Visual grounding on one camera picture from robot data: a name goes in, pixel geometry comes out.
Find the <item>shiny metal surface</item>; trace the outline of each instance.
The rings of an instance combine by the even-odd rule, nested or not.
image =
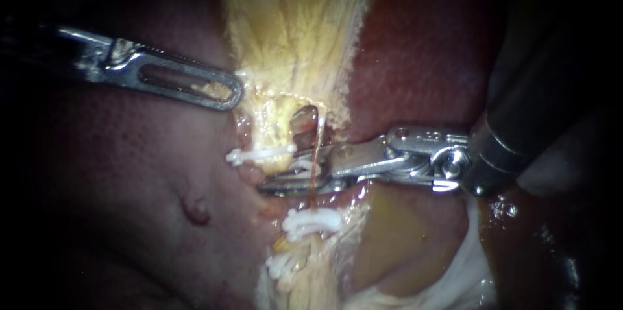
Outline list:
[[[346,189],[364,180],[382,180],[431,187],[433,192],[457,189],[461,175],[470,165],[467,137],[433,128],[400,126],[387,135],[368,142],[337,143],[321,147],[321,173],[314,180],[319,194]],[[311,159],[311,150],[295,155],[295,160]],[[296,173],[272,175],[258,190],[278,196],[304,195],[310,179],[294,178]]]
[[[113,40],[72,27],[60,27],[58,34],[82,42],[84,48],[75,67],[84,73],[85,81],[152,93],[217,111],[233,109],[242,98],[242,83],[215,68],[126,39]],[[157,67],[166,76],[146,72],[142,69],[145,66]],[[230,90],[229,95],[220,99],[192,88],[205,84],[224,86]]]
[[[243,84],[234,75],[126,39],[65,26],[22,29],[9,18],[2,28],[2,57],[24,69],[39,67],[60,78],[115,85],[217,111],[233,109],[243,95]]]

